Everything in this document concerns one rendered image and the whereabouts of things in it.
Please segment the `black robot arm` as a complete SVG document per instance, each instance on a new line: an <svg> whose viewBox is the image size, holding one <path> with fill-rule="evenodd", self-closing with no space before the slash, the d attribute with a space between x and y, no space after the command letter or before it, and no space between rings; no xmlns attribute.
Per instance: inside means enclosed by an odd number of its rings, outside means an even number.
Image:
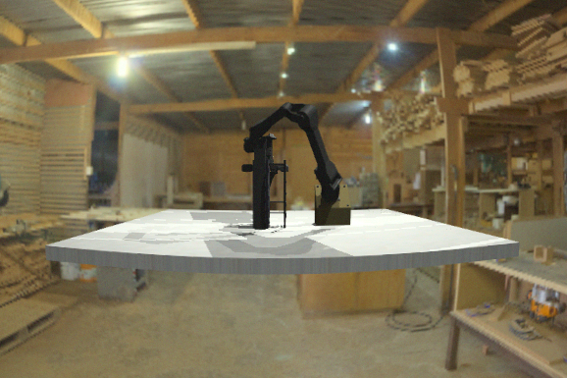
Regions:
<svg viewBox="0 0 567 378"><path fill-rule="evenodd" d="M262 135L282 117L288 117L292 122L298 123L299 127L307 134L318 164L314 173L321 184L323 200L326 203L339 200L339 183L342 176L336 170L335 163L329 159L319 131L319 115L315 106L303 103L285 103L274 114L257 121L249 128L249 137L243 140L244 151L247 153L254 152L254 148L265 148L273 151L273 139L277 138L273 134Z"/></svg>

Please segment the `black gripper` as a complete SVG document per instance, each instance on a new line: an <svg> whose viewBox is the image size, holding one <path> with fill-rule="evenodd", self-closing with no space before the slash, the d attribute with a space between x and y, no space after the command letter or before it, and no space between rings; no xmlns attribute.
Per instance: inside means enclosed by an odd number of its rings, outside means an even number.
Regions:
<svg viewBox="0 0 567 378"><path fill-rule="evenodd" d="M272 150L266 150L266 160L270 160L270 163L273 163L273 151ZM252 164L243 164L241 166L241 171L242 172L252 172L253 170L253 165ZM273 177L275 176L275 174L278 173L278 170L280 170L281 172L284 171L284 166L270 166L270 186L273 180ZM286 164L286 171L288 172L288 165Z"/></svg>

